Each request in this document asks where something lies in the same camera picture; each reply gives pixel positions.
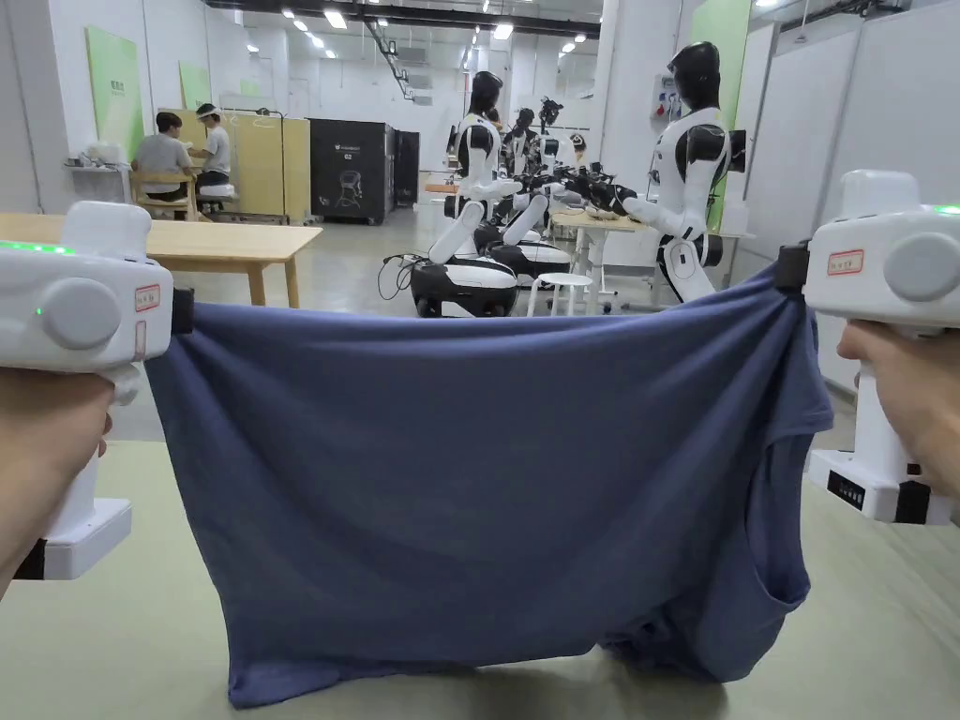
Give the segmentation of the person's right hand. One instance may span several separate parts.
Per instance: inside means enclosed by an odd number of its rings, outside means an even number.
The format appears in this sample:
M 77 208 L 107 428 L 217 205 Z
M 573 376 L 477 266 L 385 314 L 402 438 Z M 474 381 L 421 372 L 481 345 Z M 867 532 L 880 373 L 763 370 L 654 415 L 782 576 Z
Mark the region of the person's right hand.
M 851 321 L 839 356 L 872 369 L 892 429 L 933 489 L 959 499 L 959 332 L 908 338 L 874 322 Z

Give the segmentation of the person's left hand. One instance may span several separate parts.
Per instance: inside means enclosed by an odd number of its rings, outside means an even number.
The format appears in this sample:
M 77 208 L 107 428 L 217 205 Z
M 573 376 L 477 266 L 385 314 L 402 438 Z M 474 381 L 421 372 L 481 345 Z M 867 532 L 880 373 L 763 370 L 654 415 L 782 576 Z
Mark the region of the person's left hand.
M 1 371 L 1 589 L 112 428 L 114 387 L 89 374 Z

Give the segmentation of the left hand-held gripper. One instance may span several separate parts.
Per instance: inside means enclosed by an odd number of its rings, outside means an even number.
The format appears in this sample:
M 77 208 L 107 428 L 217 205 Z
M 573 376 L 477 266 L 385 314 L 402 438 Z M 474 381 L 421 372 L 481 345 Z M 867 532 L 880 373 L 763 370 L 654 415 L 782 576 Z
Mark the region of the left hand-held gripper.
M 3 242 L 2 366 L 95 374 L 113 385 L 116 404 L 129 404 L 141 363 L 193 328 L 193 291 L 176 289 L 147 256 L 151 227 L 141 207 L 82 201 L 56 245 Z M 79 578 L 130 533 L 129 502 L 97 498 L 97 471 L 89 458 L 16 579 Z

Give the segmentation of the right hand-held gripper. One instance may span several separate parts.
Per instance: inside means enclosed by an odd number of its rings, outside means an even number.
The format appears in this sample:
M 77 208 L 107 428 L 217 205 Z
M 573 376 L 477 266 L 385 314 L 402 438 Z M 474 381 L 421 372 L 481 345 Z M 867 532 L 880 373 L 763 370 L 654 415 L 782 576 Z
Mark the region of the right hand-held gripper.
M 959 211 L 927 205 L 907 172 L 855 170 L 841 181 L 839 216 L 779 250 L 775 285 L 813 311 L 889 325 L 909 338 L 959 326 Z M 816 450 L 809 476 L 863 515 L 885 523 L 948 524 L 954 503 L 933 490 L 891 428 L 876 377 L 861 367 L 850 452 Z

